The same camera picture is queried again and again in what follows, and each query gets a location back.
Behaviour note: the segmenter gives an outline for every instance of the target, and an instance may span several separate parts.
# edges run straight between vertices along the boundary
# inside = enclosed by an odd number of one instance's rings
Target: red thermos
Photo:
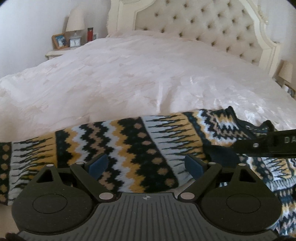
[[[94,28],[87,28],[87,42],[92,41]]]

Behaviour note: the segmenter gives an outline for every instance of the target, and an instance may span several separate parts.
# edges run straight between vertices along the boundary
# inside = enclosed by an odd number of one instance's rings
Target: tufted headboard
[[[280,45],[252,0],[111,0],[108,33],[151,30],[202,41],[274,75]]]

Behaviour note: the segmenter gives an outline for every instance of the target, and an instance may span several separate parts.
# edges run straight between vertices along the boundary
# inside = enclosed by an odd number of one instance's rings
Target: knit blanket
[[[177,188],[192,176],[184,167],[191,153],[208,162],[203,145],[230,146],[274,131],[270,121],[260,126],[239,120],[232,107],[169,116],[144,116],[88,123],[21,142],[0,143],[0,203],[12,204],[26,184],[46,164],[69,167],[100,153],[109,165],[99,182],[114,193],[154,193]],[[276,230],[296,234],[296,159],[239,157],[282,202]]]

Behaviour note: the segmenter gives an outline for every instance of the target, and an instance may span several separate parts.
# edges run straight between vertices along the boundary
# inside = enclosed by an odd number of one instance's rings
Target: white wall
[[[268,17],[266,32],[282,44],[281,59],[293,63],[291,86],[296,89],[296,9],[287,0],[253,0]]]
[[[269,17],[268,35],[283,44],[281,58],[294,65],[296,88],[296,9],[287,0],[253,1]],[[0,77],[45,61],[51,36],[65,30],[66,16],[79,4],[86,11],[86,28],[105,37],[110,0],[6,0],[0,7]]]
[[[110,0],[6,0],[0,7],[0,78],[46,61],[52,35],[65,30],[66,16],[79,4],[85,27],[106,37]]]

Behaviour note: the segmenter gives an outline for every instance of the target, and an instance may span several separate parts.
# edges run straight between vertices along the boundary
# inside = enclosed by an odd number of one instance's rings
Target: table lamp
[[[293,73],[293,65],[288,62],[284,61],[283,67],[279,72],[279,77],[284,79],[285,81],[291,83],[292,82],[292,73]]]
[[[77,39],[81,38],[81,36],[78,36],[76,32],[84,29],[85,26],[83,10],[80,7],[76,7],[71,10],[67,23],[66,32],[75,31],[74,35],[70,39]]]

